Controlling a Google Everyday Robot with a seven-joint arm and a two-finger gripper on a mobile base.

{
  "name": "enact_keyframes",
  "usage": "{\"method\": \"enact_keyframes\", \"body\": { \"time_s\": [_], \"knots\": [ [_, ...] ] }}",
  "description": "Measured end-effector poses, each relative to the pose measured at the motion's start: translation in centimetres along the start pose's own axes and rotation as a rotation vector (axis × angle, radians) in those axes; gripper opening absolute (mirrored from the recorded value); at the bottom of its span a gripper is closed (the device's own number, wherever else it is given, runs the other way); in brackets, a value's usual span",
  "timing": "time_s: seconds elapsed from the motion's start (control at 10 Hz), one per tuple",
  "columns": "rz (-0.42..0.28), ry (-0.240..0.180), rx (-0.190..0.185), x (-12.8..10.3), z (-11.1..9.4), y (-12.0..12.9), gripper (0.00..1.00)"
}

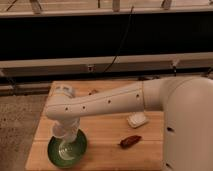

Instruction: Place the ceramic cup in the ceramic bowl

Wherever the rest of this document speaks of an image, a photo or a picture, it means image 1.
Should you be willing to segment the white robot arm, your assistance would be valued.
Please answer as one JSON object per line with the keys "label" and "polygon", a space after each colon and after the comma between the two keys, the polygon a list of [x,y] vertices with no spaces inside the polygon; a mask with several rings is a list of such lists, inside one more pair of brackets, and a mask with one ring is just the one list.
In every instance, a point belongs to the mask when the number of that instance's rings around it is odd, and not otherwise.
{"label": "white robot arm", "polygon": [[76,131],[85,116],[139,111],[164,113],[163,171],[213,171],[213,80],[167,77],[75,97],[60,85],[44,113]]}

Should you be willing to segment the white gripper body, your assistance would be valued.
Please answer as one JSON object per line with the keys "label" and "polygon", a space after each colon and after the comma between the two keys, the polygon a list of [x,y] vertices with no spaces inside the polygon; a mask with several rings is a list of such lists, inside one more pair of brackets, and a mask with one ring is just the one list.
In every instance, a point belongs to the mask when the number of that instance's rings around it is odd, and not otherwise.
{"label": "white gripper body", "polygon": [[67,142],[74,142],[77,138],[79,125],[79,118],[74,118],[71,120],[56,120],[52,127],[52,134],[56,138],[65,140]]}

